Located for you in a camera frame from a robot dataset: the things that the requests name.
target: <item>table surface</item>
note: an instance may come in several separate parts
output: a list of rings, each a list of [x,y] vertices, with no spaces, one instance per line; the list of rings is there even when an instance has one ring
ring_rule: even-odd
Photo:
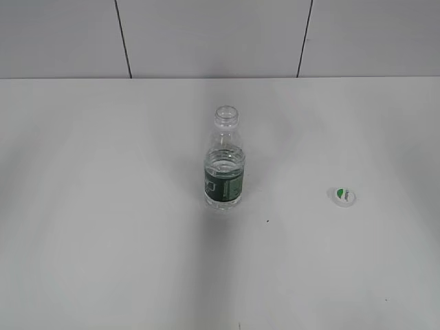
[[[0,100],[2,329],[440,327],[440,78],[0,80]],[[247,164],[218,212],[224,104]]]

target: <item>white bottle cap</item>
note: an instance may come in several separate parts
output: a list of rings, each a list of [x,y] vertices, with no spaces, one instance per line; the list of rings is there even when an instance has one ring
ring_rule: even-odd
[[[341,208],[348,208],[356,202],[356,194],[350,188],[334,188],[329,192],[331,200]]]

